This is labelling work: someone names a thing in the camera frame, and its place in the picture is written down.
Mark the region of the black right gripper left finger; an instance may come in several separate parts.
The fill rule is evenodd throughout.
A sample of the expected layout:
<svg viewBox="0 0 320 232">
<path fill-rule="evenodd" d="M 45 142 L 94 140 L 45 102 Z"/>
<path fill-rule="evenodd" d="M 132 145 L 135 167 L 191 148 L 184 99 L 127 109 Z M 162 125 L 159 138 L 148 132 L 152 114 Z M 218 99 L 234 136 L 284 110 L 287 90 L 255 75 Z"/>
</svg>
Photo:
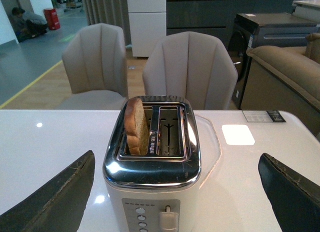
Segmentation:
<svg viewBox="0 0 320 232">
<path fill-rule="evenodd" d="M 95 155 L 89 150 L 0 216 L 2 232 L 76 232 L 90 197 Z"/>
</svg>

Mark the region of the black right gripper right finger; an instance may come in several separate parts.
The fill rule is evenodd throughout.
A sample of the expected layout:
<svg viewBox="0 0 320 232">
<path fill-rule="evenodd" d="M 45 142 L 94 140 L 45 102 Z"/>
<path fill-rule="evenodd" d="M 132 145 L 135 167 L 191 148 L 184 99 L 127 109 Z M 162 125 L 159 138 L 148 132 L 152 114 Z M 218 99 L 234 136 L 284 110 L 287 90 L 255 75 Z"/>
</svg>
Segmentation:
<svg viewBox="0 0 320 232">
<path fill-rule="evenodd" d="M 264 192 L 283 232 L 320 230 L 320 186 L 267 153 L 258 172 Z"/>
</svg>

